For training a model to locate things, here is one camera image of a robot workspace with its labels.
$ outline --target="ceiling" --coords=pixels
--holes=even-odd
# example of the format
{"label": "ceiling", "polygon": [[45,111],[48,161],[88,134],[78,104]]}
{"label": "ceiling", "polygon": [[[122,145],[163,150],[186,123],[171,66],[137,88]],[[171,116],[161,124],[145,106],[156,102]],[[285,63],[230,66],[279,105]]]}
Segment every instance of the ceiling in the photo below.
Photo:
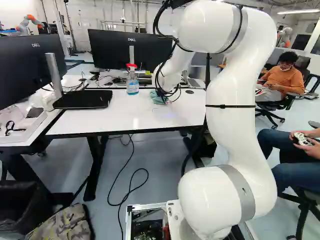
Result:
{"label": "ceiling", "polygon": [[315,9],[320,7],[320,0],[263,0],[263,2],[289,9]]}

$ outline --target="ceiling light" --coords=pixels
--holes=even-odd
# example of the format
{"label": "ceiling light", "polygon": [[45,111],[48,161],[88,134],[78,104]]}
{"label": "ceiling light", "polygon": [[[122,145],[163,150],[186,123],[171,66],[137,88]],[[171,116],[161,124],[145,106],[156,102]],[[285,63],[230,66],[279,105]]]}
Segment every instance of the ceiling light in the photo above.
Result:
{"label": "ceiling light", "polygon": [[319,8],[314,9],[302,9],[302,10],[292,10],[292,11],[280,11],[277,14],[284,15],[284,14],[312,14],[312,13],[319,13]]}

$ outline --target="black laptop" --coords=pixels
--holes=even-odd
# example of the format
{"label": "black laptop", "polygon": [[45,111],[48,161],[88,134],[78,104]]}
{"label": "black laptop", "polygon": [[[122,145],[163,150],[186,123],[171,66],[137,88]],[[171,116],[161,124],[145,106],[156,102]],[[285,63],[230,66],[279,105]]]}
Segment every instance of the black laptop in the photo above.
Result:
{"label": "black laptop", "polygon": [[80,90],[65,93],[53,103],[55,109],[104,109],[112,98],[111,90]]}

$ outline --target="orange shirt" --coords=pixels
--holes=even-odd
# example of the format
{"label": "orange shirt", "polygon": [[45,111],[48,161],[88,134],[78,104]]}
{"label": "orange shirt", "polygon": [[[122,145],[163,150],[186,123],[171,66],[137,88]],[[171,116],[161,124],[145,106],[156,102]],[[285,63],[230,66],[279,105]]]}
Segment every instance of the orange shirt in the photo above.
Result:
{"label": "orange shirt", "polygon": [[282,71],[279,66],[271,68],[261,80],[266,81],[266,84],[279,84],[284,86],[284,89],[280,92],[284,96],[286,93],[304,94],[304,78],[302,73],[294,66],[288,71]]}

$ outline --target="camouflage bag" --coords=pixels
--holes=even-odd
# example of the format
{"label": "camouflage bag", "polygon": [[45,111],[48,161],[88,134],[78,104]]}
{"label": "camouflage bag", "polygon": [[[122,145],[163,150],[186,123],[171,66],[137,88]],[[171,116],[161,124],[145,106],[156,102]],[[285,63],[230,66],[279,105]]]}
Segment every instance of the camouflage bag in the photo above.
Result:
{"label": "camouflage bag", "polygon": [[90,240],[92,238],[84,206],[77,203],[58,211],[29,232],[24,240]]}

